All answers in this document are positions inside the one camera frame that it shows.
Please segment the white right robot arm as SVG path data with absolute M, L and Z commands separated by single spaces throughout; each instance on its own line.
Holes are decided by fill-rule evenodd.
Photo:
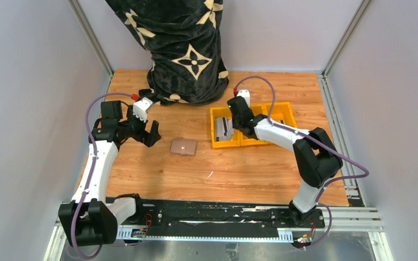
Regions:
M 289 219 L 303 227 L 311 219 L 318 196 L 342 168 L 343 162 L 334 155 L 335 147 L 322 128 L 297 129 L 276 122 L 264 114 L 254 115 L 246 100 L 237 96 L 228 100 L 233 127 L 251 139 L 268 141 L 294 153 L 302 179 L 299 190 L 289 203 Z

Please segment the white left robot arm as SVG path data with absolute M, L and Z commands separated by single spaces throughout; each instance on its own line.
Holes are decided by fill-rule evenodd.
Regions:
M 121 101 L 101 103 L 101 115 L 90 128 L 89 159 L 79 187 L 71 201 L 61 204 L 58 210 L 71 246 L 112 244 L 125 221 L 137 225 L 144 220 L 145 210 L 138 194 L 117 196 L 107 205 L 106 190 L 119 149 L 128 139 L 146 147 L 161 139 L 157 121 L 152 122 L 150 131 L 145 129 L 152 107 L 150 99 L 142 98 L 123 114 Z

